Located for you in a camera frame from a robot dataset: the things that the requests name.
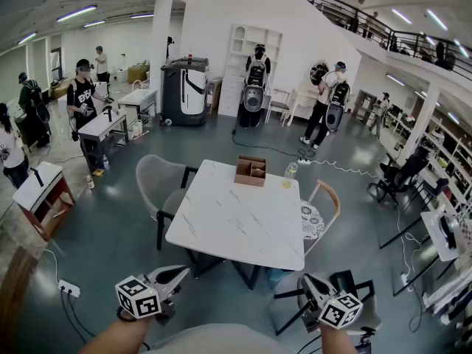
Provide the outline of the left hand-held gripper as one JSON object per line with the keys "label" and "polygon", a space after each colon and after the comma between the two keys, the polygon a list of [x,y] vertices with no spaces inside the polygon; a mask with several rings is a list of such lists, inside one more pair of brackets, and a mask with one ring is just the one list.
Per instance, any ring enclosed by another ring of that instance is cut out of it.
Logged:
{"label": "left hand-held gripper", "polygon": [[184,265],[169,265],[149,273],[150,282],[129,276],[117,283],[118,319],[136,322],[153,317],[160,325],[166,325],[176,313],[172,298],[181,290],[180,283],[188,273],[189,269]]}

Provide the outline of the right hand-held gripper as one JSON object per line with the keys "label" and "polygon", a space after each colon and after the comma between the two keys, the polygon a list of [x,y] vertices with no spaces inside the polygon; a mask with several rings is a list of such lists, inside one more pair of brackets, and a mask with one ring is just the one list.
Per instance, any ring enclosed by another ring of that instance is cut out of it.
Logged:
{"label": "right hand-held gripper", "polygon": [[302,295],[298,296],[299,306],[310,303],[302,314],[302,321],[308,330],[319,325],[345,330],[362,312],[363,303],[351,293],[327,295],[336,294],[338,291],[321,277],[303,274],[299,278],[299,289],[302,291]]}

